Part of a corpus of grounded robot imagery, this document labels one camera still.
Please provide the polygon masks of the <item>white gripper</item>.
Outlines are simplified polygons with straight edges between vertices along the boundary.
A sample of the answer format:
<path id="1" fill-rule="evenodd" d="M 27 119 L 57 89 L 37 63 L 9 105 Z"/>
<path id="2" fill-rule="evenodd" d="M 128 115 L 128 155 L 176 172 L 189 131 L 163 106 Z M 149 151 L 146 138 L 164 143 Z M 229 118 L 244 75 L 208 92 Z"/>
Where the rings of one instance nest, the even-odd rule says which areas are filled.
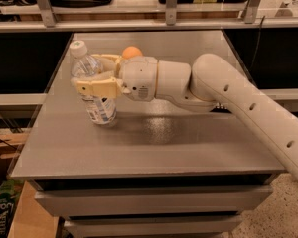
<path id="1" fill-rule="evenodd" d="M 105 71 L 120 69 L 119 79 L 115 77 L 104 80 L 72 78 L 71 84 L 79 94 L 115 99 L 123 93 L 133 101 L 154 99 L 158 67 L 158 61 L 155 58 L 136 56 L 121 62 L 121 55 L 93 54 L 92 56 L 101 61 Z"/>

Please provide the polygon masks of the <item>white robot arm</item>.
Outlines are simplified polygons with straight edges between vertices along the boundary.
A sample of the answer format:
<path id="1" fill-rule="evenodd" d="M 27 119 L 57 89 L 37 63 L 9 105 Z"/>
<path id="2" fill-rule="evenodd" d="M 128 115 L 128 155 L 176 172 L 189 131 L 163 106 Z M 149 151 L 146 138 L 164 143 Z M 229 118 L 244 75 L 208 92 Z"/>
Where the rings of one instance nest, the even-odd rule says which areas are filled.
<path id="1" fill-rule="evenodd" d="M 214 54 L 192 65 L 153 57 L 103 55 L 105 72 L 72 80 L 76 91 L 133 101 L 167 100 L 196 112 L 222 104 L 266 145 L 298 180 L 298 118 L 256 88 L 229 62 Z"/>

